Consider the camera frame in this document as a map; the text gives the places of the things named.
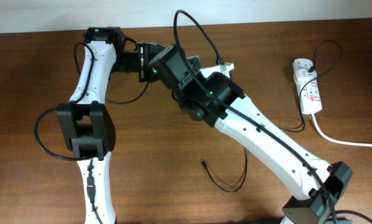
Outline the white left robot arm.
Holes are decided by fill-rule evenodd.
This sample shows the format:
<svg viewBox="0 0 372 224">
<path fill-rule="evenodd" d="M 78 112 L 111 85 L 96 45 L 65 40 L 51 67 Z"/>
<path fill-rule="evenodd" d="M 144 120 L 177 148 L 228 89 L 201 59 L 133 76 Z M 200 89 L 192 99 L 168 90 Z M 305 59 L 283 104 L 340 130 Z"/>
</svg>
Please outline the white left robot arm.
<svg viewBox="0 0 372 224">
<path fill-rule="evenodd" d="M 111 201 L 109 163 L 116 143 L 114 123 L 105 105 L 113 72 L 137 72 L 140 82 L 155 81 L 149 61 L 163 46 L 140 42 L 125 49 L 129 37 L 120 27 L 90 27 L 82 44 L 85 59 L 80 79 L 57 116 L 67 148 L 80 169 L 85 197 L 85 223 L 116 223 Z"/>
</svg>

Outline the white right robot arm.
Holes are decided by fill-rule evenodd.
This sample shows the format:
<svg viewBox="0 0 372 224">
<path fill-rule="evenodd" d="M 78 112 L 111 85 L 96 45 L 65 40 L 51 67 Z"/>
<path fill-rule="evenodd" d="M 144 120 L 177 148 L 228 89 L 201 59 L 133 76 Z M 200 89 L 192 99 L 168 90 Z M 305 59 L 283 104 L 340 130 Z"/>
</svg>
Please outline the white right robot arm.
<svg viewBox="0 0 372 224">
<path fill-rule="evenodd" d="M 344 162 L 330 164 L 297 144 L 258 110 L 231 79 L 234 65 L 200 68 L 171 45 L 149 62 L 153 74 L 173 90 L 180 109 L 233 138 L 276 174 L 292 197 L 283 223 L 324 223 L 336 219 L 335 204 L 352 176 Z"/>
</svg>

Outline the white charger plug adapter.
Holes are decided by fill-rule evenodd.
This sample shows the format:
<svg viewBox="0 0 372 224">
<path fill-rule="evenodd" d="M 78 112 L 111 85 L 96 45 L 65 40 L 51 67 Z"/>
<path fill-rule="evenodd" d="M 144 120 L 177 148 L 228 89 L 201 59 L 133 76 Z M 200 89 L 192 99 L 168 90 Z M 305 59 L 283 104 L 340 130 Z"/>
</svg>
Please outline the white charger plug adapter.
<svg viewBox="0 0 372 224">
<path fill-rule="evenodd" d="M 309 72 L 305 68 L 299 68 L 294 72 L 294 81 L 298 85 L 307 83 L 308 81 L 313 80 L 316 77 L 317 72 L 315 70 L 313 72 Z"/>
</svg>

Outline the white power strip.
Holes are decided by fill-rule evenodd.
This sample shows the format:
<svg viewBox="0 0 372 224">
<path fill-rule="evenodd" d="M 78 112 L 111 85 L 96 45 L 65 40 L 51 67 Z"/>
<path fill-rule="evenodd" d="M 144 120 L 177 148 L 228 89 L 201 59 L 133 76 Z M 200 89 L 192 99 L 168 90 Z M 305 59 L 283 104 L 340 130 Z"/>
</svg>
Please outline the white power strip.
<svg viewBox="0 0 372 224">
<path fill-rule="evenodd" d="M 293 61 L 294 72 L 299 68 L 305 68 L 309 71 L 313 62 L 306 58 L 297 58 Z M 301 93 L 300 105 L 302 114 L 315 114 L 322 110 L 319 88 L 317 80 L 310 80 L 307 83 L 296 84 L 298 93 Z"/>
</svg>

